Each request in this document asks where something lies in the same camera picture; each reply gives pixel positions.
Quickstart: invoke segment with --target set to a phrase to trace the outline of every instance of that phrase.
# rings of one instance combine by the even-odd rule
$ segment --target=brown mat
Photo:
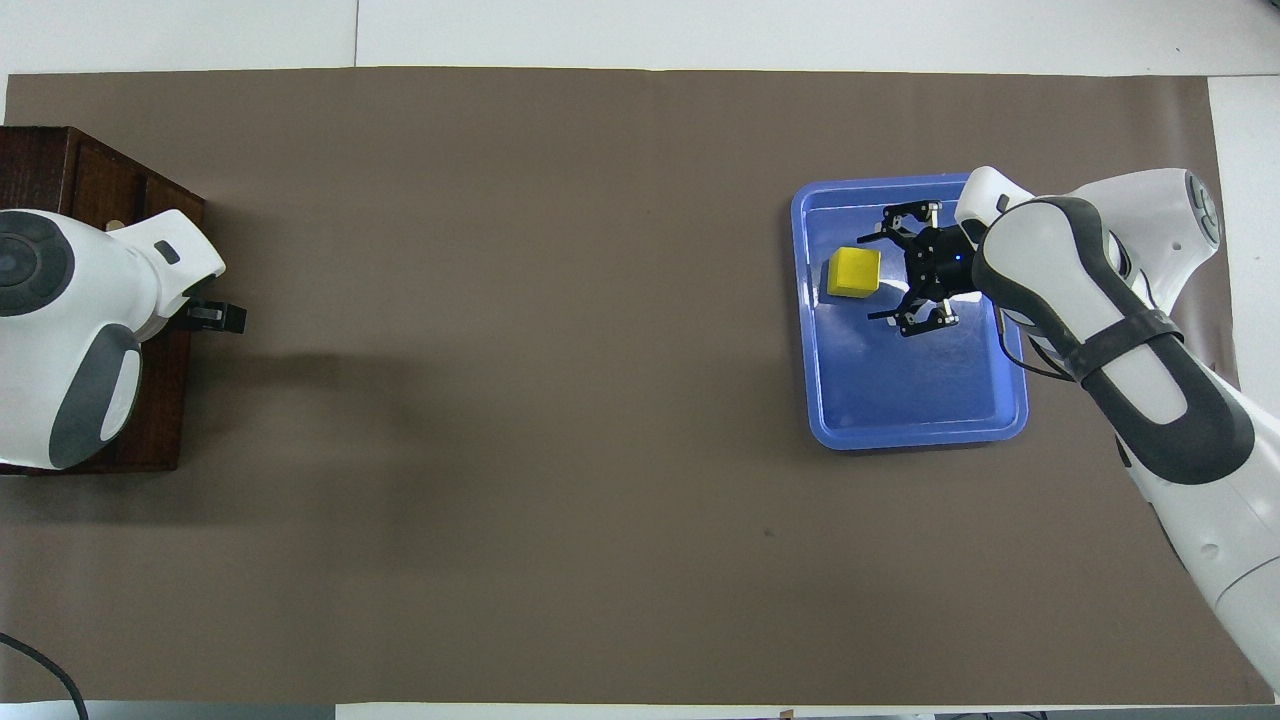
[[[209,200],[250,307],[183,468],[0,483],[0,626],[95,698],[1238,703],[1076,388],[986,447],[809,434],[787,204],[995,164],[1217,173],[1199,78],[14,77]],[[1230,370],[1225,258],[1181,313]],[[0,659],[0,700],[56,697]]]

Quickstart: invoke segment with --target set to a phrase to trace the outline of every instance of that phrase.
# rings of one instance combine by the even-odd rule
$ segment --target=black cable
[[[76,716],[79,717],[79,720],[88,720],[88,708],[84,707],[84,698],[79,694],[79,689],[76,687],[76,682],[72,680],[72,676],[67,674],[67,670],[63,670],[61,667],[58,666],[56,662],[45,657],[45,653],[40,652],[38,650],[31,647],[29,644],[19,641],[13,635],[6,635],[4,633],[0,633],[0,643],[17,650],[18,652],[38,662],[45,670],[52,673],[54,676],[63,683],[63,687],[67,688],[67,694],[72,696],[72,705],[76,706]]]
[[[1057,372],[1051,373],[1048,370],[1042,370],[1039,368],[1034,368],[1032,365],[1028,365],[1027,363],[1023,363],[1021,360],[1014,357],[1014,354],[1009,351],[1009,346],[1005,345],[1005,316],[1000,313],[1000,307],[996,307],[995,302],[991,304],[991,309],[996,314],[996,336],[997,336],[997,338],[1000,341],[1000,351],[1005,354],[1005,357],[1009,357],[1010,363],[1012,363],[1014,365],[1018,365],[1019,368],[1027,370],[1028,373],[1036,373],[1037,375],[1044,375],[1046,378],[1051,378],[1051,379],[1055,379],[1055,380],[1064,380],[1064,382],[1069,382],[1069,383],[1074,383],[1075,382],[1075,378],[1073,378],[1071,375],[1066,374],[1060,368],[1057,368],[1056,363],[1050,361],[1050,365],[1052,365],[1055,369],[1057,369]],[[1032,342],[1032,346],[1036,347],[1037,352],[1042,352],[1041,348],[1038,346],[1036,346],[1034,342]]]
[[[1041,360],[1043,360],[1044,364],[1048,365],[1050,368],[1053,368],[1055,370],[1057,370],[1059,373],[1062,373],[1064,375],[1069,375],[1070,374],[1070,373],[1066,372],[1066,368],[1059,365],[1056,360],[1053,360],[1052,357],[1050,357],[1048,352],[1043,347],[1041,347],[1041,343],[1036,342],[1034,340],[1032,341],[1032,350],[1034,350],[1036,355],[1039,355]]]

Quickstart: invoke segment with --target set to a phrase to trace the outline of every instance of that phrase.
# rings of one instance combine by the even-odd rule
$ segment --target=blue tray
[[[951,300],[959,324],[910,338],[867,314],[897,305],[906,291],[902,254],[881,251],[881,288],[867,299],[827,293],[836,249],[874,232],[884,205],[941,200],[952,224],[968,173],[817,182],[791,204],[796,288],[804,343],[809,427],[833,450],[914,447],[1007,439],[1027,425],[1027,374],[1000,351],[991,302],[979,293]],[[1006,343],[1021,342],[1006,323]]]

